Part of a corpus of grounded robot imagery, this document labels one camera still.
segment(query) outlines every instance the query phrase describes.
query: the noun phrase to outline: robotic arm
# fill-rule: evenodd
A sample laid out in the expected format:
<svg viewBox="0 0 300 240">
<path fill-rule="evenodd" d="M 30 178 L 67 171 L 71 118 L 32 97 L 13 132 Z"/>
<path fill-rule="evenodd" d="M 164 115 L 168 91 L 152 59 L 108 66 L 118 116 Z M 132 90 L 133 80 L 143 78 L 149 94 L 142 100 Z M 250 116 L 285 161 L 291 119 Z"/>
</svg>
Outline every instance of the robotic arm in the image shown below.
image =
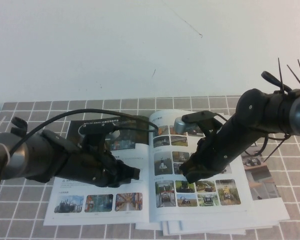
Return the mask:
<svg viewBox="0 0 300 240">
<path fill-rule="evenodd" d="M 224 125 L 210 111 L 175 120 L 176 132 L 188 132 L 199 126 L 205 135 L 198 141 L 196 152 L 179 167 L 189 183 L 221 173 L 260 138 L 265 138 L 265 147 L 268 134 L 285 134 L 281 143 L 292 135 L 300 136 L 300 89 L 291 90 L 266 71 L 261 76 L 281 90 L 272 94 L 258 89 L 246 91 L 237 103 L 235 114 Z"/>
<path fill-rule="evenodd" d="M 300 83 L 297 76 L 294 73 L 293 75 Z M 268 72 L 263 72 L 261 76 L 280 87 L 280 90 L 272 94 L 258 89 L 246 91 L 238 101 L 235 114 L 224 125 L 214 118 L 218 114 L 210 111 L 187 114 L 175 120 L 174 130 L 177 133 L 199 127 L 205 135 L 198 141 L 196 152 L 180 166 L 189 183 L 222 172 L 231 161 L 260 138 L 265 138 L 265 146 L 270 138 L 268 134 L 283 133 L 283 141 L 292 135 L 300 136 L 300 89 L 292 90 L 284 85 L 281 72 L 281 81 Z M 49 122 L 70 114 L 101 113 L 100 111 L 140 121 L 140 118 L 123 113 L 84 109 L 82 112 L 63 113 Z M 119 129 L 112 123 L 83 126 L 80 129 L 83 140 L 79 145 L 49 130 L 33 134 L 34 129 L 29 136 L 27 123 L 20 118 L 13 118 L 12 123 L 16 127 L 10 133 L 0 133 L 0 169 L 5 166 L 2 168 L 2 179 L 25 177 L 46 183 L 51 177 L 57 176 L 98 187 L 113 188 L 130 183 L 132 179 L 139 179 L 139 169 L 117 160 L 105 146 L 106 134 Z M 158 129 L 153 123 L 147 124 Z"/>
</svg>

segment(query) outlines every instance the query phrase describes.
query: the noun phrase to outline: book page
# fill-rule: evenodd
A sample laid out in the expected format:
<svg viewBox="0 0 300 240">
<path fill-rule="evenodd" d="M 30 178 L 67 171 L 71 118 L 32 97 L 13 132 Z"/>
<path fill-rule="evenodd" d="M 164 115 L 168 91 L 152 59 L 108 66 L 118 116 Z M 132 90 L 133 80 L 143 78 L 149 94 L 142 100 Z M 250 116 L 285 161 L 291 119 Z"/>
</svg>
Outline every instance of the book page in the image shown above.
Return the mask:
<svg viewBox="0 0 300 240">
<path fill-rule="evenodd" d="M 252 155 L 261 149 L 262 143 L 257 143 L 249 147 L 246 152 Z M 240 216 L 235 222 L 227 224 L 227 227 L 240 226 L 242 228 L 260 228 L 266 226 L 274 226 L 279 224 L 279 221 L 290 219 L 286 206 L 279 195 L 274 179 L 268 169 L 267 162 L 263 162 L 265 157 L 262 155 L 252 157 L 246 153 L 241 154 L 241 162 L 244 166 L 246 175 L 245 181 L 248 181 L 250 195 L 253 199 L 253 208 L 255 209 L 255 217 L 250 214 Z M 221 224 L 225 217 L 212 216 L 208 222 L 200 221 L 181 221 L 180 226 L 183 231 L 201 231 L 203 224 L 206 227 L 214 227 L 214 223 Z"/>
<path fill-rule="evenodd" d="M 191 184 L 179 171 L 204 137 L 199 128 L 183 134 L 174 131 L 175 119 L 189 113 L 163 110 L 150 116 L 149 120 L 159 127 L 158 132 L 149 135 L 149 191 L 153 199 L 150 221 L 184 221 L 207 213 L 253 211 L 240 157 L 222 173 Z"/>
<path fill-rule="evenodd" d="M 114 121 L 134 128 L 148 129 L 144 123 L 118 117 L 100 120 L 71 121 L 67 139 L 77 144 L 78 129 L 84 123 Z M 126 165 L 140 169 L 139 180 L 118 188 L 97 187 L 56 177 L 44 225 L 93 225 L 149 222 L 149 134 L 135 130 L 119 130 L 119 135 L 105 139 L 112 155 Z"/>
</svg>

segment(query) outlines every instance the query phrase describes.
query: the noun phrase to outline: printed photo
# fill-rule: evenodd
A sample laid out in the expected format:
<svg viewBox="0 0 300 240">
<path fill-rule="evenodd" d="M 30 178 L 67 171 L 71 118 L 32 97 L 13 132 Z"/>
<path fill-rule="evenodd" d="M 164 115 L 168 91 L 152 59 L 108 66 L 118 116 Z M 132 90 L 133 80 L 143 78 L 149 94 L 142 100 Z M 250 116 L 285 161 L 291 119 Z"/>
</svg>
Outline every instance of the printed photo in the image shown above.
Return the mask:
<svg viewBox="0 0 300 240">
<path fill-rule="evenodd" d="M 184 163 L 190 158 L 188 152 L 184 151 L 173 151 L 172 152 L 172 159 L 174 162 Z"/>
<path fill-rule="evenodd" d="M 114 196 L 105 195 L 88 195 L 85 201 L 84 211 L 86 213 L 111 212 Z"/>
<path fill-rule="evenodd" d="M 256 143 L 246 151 L 252 155 L 258 152 L 261 146 Z M 280 198 L 275 181 L 268 169 L 267 162 L 263 162 L 262 156 L 249 156 L 245 152 L 241 154 L 245 175 L 249 183 L 253 200 Z"/>
<path fill-rule="evenodd" d="M 115 197 L 115 211 L 140 211 L 142 210 L 142 193 L 118 193 Z"/>
<path fill-rule="evenodd" d="M 195 194 L 177 194 L 178 207 L 196 207 L 197 198 Z"/>
<path fill-rule="evenodd" d="M 177 193 L 194 193 L 195 185 L 187 181 L 175 181 L 175 190 Z"/>
<path fill-rule="evenodd" d="M 120 121 L 114 123 L 117 126 L 125 128 L 135 128 L 136 121 Z M 105 144 L 110 151 L 135 149 L 136 148 L 136 134 L 135 130 L 121 129 L 117 130 L 105 137 Z"/>
<path fill-rule="evenodd" d="M 225 169 L 223 169 L 222 172 L 220 172 L 219 174 L 231 174 L 232 171 L 231 171 L 231 167 L 230 167 L 230 164 L 228 164 Z"/>
<path fill-rule="evenodd" d="M 198 194 L 198 201 L 200 207 L 219 206 L 219 199 L 216 192 Z"/>
<path fill-rule="evenodd" d="M 174 127 L 174 126 L 170 126 L 170 134 L 171 134 L 171 135 L 183 135 L 183 136 L 186 135 L 185 132 L 184 132 L 184 133 L 176 133 L 176 132 L 175 132 L 175 127 Z"/>
<path fill-rule="evenodd" d="M 211 193 L 216 191 L 216 185 L 213 181 L 196 181 L 195 189 L 198 193 Z"/>
<path fill-rule="evenodd" d="M 186 136 L 171 136 L 172 146 L 188 147 L 188 140 Z"/>
<path fill-rule="evenodd" d="M 84 196 L 60 196 L 54 208 L 56 214 L 81 213 Z"/>
<path fill-rule="evenodd" d="M 192 128 L 190 131 L 188 131 L 188 135 L 191 137 L 200 137 L 200 138 L 205 136 L 199 126 L 196 126 Z"/>
<path fill-rule="evenodd" d="M 145 116 L 139 116 L 144 120 L 148 120 Z M 68 128 L 66 139 L 73 142 L 75 145 L 81 143 L 83 140 L 83 135 L 79 134 L 80 128 L 84 124 L 90 124 L 90 127 L 93 126 L 98 129 L 103 122 L 113 123 L 117 126 L 122 126 L 125 128 L 138 128 L 138 129 L 148 129 L 149 126 L 147 123 L 141 121 L 127 120 L 124 117 L 111 117 L 95 120 L 72 120 Z M 149 133 L 145 131 L 134 131 L 128 129 L 121 129 L 115 131 L 111 134 L 107 134 L 105 137 L 106 145 L 108 150 L 122 150 L 122 149 L 134 149 L 136 144 L 146 144 L 149 145 Z"/>
<path fill-rule="evenodd" d="M 169 136 L 158 136 L 153 139 L 153 147 L 169 146 L 170 140 Z"/>
<path fill-rule="evenodd" d="M 168 134 L 169 134 L 168 126 L 159 126 L 159 129 L 153 132 L 153 137 L 168 135 Z"/>
<path fill-rule="evenodd" d="M 155 200 L 157 208 L 175 207 L 175 185 L 173 181 L 157 181 L 155 183 Z"/>
<path fill-rule="evenodd" d="M 225 206 L 241 204 L 235 180 L 216 180 L 215 184 L 218 190 L 221 205 Z"/>
<path fill-rule="evenodd" d="M 179 169 L 181 164 L 182 163 L 174 163 L 173 164 L 174 174 L 182 174 L 181 170 Z"/>
<path fill-rule="evenodd" d="M 172 174 L 172 159 L 170 151 L 154 154 L 154 175 Z"/>
</svg>

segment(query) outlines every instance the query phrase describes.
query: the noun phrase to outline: white wall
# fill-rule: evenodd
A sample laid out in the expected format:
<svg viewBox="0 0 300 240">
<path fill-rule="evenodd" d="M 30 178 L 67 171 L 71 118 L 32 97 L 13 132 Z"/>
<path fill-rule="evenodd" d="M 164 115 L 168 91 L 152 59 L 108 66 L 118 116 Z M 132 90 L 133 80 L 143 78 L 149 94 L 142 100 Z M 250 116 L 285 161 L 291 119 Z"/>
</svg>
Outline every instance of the white wall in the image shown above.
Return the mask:
<svg viewBox="0 0 300 240">
<path fill-rule="evenodd" d="M 299 87 L 300 0 L 0 0 L 0 102 L 270 92 L 277 57 Z"/>
</svg>

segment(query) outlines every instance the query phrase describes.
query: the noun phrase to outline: grid tablecloth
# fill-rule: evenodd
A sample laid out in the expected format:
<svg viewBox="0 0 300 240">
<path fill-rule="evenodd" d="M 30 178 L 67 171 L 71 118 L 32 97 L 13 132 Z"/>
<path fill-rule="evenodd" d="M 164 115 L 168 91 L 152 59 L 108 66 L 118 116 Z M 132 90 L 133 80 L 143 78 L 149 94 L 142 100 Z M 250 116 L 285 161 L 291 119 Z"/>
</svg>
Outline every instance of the grid tablecloth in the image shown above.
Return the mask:
<svg viewBox="0 0 300 240">
<path fill-rule="evenodd" d="M 210 110 L 232 115 L 239 96 L 136 98 L 114 100 L 6 102 L 0 111 L 0 132 L 8 132 L 13 116 L 28 121 L 32 130 L 47 119 L 69 110 L 97 108 L 131 115 L 150 116 L 158 110 Z M 46 127 L 65 137 L 71 120 L 107 118 L 85 113 L 68 116 Z M 278 142 L 270 141 L 264 155 Z M 41 184 L 24 178 L 5 180 L 0 189 L 0 239 L 206 239 L 206 240 L 292 240 L 300 239 L 300 137 L 292 137 L 267 161 L 290 220 L 269 229 L 247 230 L 246 235 L 188 234 L 163 236 L 162 231 L 137 230 L 134 224 L 43 226 L 53 180 Z"/>
</svg>

